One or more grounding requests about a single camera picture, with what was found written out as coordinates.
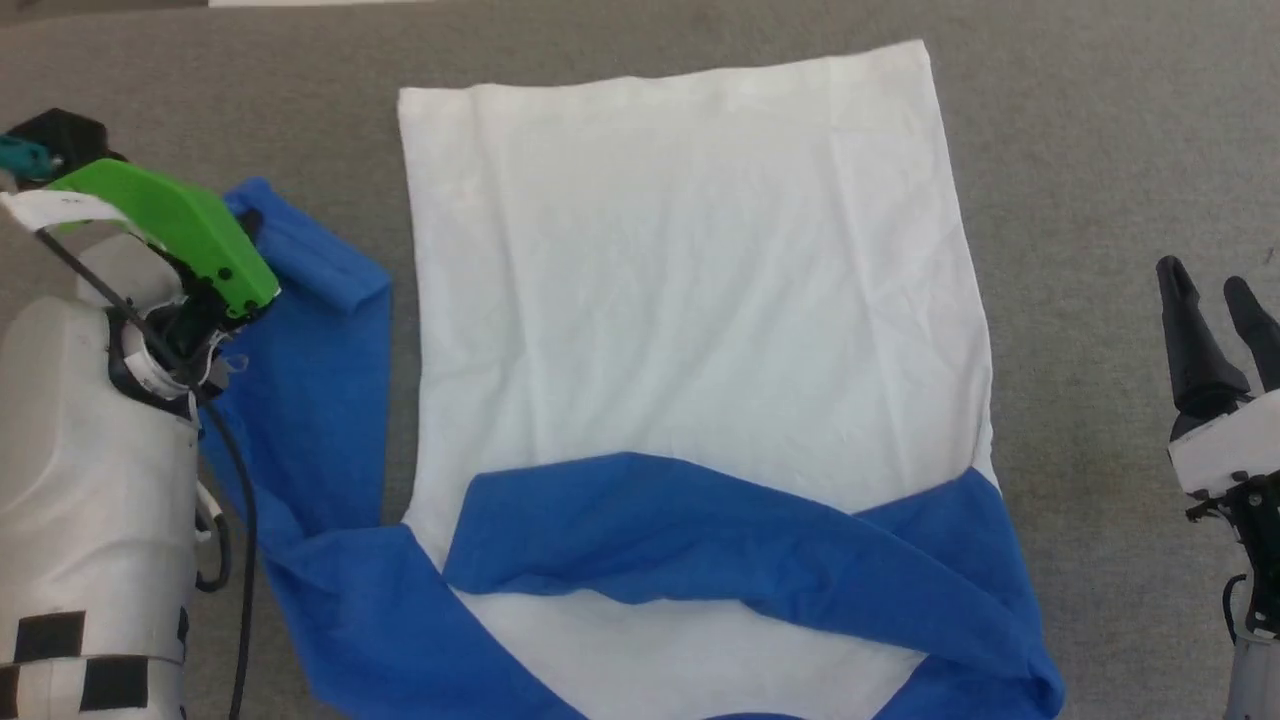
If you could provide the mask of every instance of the teal connector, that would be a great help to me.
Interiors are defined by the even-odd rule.
[[[0,135],[0,170],[8,170],[20,181],[42,181],[52,178],[55,169],[54,159],[44,146]]]

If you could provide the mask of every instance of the blue fabric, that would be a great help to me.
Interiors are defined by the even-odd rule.
[[[484,474],[444,579],[471,593],[740,600],[931,653],[884,717],[1053,717],[1062,707],[1012,525],[975,470],[855,516],[648,455]]]
[[[360,719],[580,719],[466,611],[408,528],[379,527],[387,274],[265,181],[227,202],[264,214],[259,249],[282,295],[228,347],[248,365],[218,405],[312,692]],[[242,510],[221,438],[202,450]],[[472,592],[737,598],[933,653],[884,720],[1039,719],[1062,702],[1004,503],[977,473],[852,518],[640,455],[481,475],[445,577]]]
[[[314,694],[360,719],[581,719],[467,612],[407,527],[378,527],[387,273],[262,179],[227,204],[264,214],[259,250],[282,292],[227,347],[248,365],[216,402],[248,464],[264,564]],[[207,432],[201,448],[243,514],[221,438]]]

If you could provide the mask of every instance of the white label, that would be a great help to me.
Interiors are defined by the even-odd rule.
[[[17,195],[0,192],[0,205],[31,232],[87,220],[113,220],[133,228],[133,223],[115,209],[92,195],[60,190],[28,190]]]

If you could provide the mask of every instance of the checkered pattern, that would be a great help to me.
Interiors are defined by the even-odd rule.
[[[81,655],[84,612],[23,618],[14,656],[0,665],[0,720],[186,717],[182,665],[137,655]],[[189,619],[175,619],[186,655]]]

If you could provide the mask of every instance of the wire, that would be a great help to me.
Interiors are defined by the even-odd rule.
[[[227,445],[227,452],[230,455],[232,464],[236,466],[236,474],[239,477],[241,489],[244,493],[244,528],[248,532],[248,541],[244,547],[244,594],[241,602],[241,632],[239,632],[239,647],[236,653],[236,683],[232,685],[232,706],[228,711],[228,717],[230,720],[238,720],[241,712],[241,703],[244,697],[244,679],[248,671],[248,642],[250,633],[253,621],[253,577],[255,566],[257,565],[257,496],[253,493],[253,483],[248,478],[248,468],[244,465],[244,457],[241,455],[239,446],[236,445],[236,438],[232,437],[230,429],[227,427],[227,420],[223,414],[214,406],[210,401],[209,395],[200,387],[200,383],[193,383],[192,378],[195,373],[178,359],[178,355],[169,347],[160,333],[157,333],[151,325],[142,319],[142,315],[133,309],[132,305],[124,301],[110,286],[102,282],[102,278],[97,277],[93,270],[88,269],[78,258],[70,254],[61,242],[51,236],[47,231],[36,231],[36,240],[38,240],[45,247],[49,249],[59,260],[61,260],[76,274],[84,278],[93,290],[99,292],[108,302],[115,306],[116,310],[124,314],[125,318],[142,337],[147,341],[147,346],[155,350],[160,359],[164,360],[170,368],[173,368],[178,382],[187,386],[191,393],[196,396],[197,402],[205,409],[209,415],[209,420],[212,423],[218,434],[221,436],[223,442]]]
[[[1231,644],[1235,644],[1235,618],[1231,615],[1231,591],[1245,579],[1248,579],[1248,575],[1235,575],[1222,587],[1222,619],[1226,620],[1226,633],[1231,635]]]

